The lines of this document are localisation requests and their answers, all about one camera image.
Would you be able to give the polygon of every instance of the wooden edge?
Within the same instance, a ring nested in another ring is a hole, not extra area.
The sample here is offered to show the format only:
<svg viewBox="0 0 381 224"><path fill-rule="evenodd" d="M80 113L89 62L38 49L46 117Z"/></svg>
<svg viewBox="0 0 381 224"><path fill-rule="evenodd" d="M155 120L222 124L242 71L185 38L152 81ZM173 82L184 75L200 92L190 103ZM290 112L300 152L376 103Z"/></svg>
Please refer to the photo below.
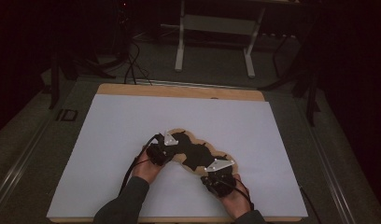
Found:
<svg viewBox="0 0 381 224"><path fill-rule="evenodd" d="M142 86L110 83L101 84L98 88L97 94L264 101L263 94L260 91L200 87Z"/></svg>
<svg viewBox="0 0 381 224"><path fill-rule="evenodd" d="M92 222L92 217L50 217L50 221L54 223L66 222ZM264 217L266 222L295 222L302 220L301 217ZM233 222L229 217L140 217L139 223L158 223L158 222Z"/></svg>

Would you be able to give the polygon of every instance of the dark sleeve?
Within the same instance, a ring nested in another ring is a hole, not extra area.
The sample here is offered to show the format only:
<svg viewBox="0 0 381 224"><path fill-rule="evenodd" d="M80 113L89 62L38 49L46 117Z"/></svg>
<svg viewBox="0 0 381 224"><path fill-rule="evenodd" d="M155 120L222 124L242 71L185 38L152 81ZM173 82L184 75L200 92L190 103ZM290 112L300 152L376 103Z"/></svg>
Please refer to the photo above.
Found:
<svg viewBox="0 0 381 224"><path fill-rule="evenodd" d="M254 210L243 214L235 221L236 224L266 224L260 211Z"/></svg>
<svg viewBox="0 0 381 224"><path fill-rule="evenodd" d="M94 224L137 223L149 183L138 176L130 178L121 195L104 205L94 216Z"/></svg>

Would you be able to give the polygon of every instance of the desk leg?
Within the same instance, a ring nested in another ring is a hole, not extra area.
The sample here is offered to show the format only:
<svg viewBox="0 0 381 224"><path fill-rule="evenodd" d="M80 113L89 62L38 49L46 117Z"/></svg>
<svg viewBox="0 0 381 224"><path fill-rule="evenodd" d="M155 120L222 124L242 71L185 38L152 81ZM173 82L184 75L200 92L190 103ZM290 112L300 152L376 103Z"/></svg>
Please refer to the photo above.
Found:
<svg viewBox="0 0 381 224"><path fill-rule="evenodd" d="M265 9L266 9L265 7L261 9L260 16L258 17L258 20L255 22L254 31L252 32L252 35L251 35L251 41L248 45L248 48L244 49L244 58L246 60L247 73L248 73L248 77L251 77L251 78L255 77L254 66L252 65L252 59L251 59L251 51L252 51L252 48L254 48L254 43L255 43L255 40L257 39L258 31L260 30L260 27L261 27L261 22L262 22Z"/></svg>
<svg viewBox="0 0 381 224"><path fill-rule="evenodd" d="M185 1L181 1L181 16L179 18L179 43L176 51L176 72L182 71L182 62L184 60L184 16L185 16Z"/></svg>

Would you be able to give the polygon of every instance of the white surface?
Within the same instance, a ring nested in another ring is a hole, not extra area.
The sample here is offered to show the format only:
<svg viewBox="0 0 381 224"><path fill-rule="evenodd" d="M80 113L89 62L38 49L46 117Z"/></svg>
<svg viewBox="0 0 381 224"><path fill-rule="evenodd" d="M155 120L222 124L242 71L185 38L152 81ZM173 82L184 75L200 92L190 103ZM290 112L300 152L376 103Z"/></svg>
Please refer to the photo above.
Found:
<svg viewBox="0 0 381 224"><path fill-rule="evenodd" d="M118 196L123 177L155 133L183 128L231 154L265 217L307 217L287 152L266 102L95 95L48 217L93 217ZM141 217L226 217L200 177L169 162Z"/></svg>

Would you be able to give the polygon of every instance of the left hand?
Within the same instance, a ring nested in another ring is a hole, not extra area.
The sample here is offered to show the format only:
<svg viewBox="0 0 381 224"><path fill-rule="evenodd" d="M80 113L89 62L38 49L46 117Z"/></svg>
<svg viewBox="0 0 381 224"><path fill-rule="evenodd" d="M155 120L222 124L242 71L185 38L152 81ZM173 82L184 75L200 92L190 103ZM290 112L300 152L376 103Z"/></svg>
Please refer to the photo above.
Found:
<svg viewBox="0 0 381 224"><path fill-rule="evenodd" d="M243 193L248 194L246 187L239 183L241 181L240 175L233 175L233 177L236 179L236 188L240 189ZM219 198L219 200L233 220L236 220L238 217L251 211L248 200L236 190L223 198Z"/></svg>
<svg viewBox="0 0 381 224"><path fill-rule="evenodd" d="M146 150L138 158L137 163L139 163L139 164L134 167L133 176L141 177L141 178L147 180L147 182L149 184L152 184L152 182L155 180L156 176L159 174L161 169L164 167L164 166L153 164L149 160L149 156L147 155Z"/></svg>

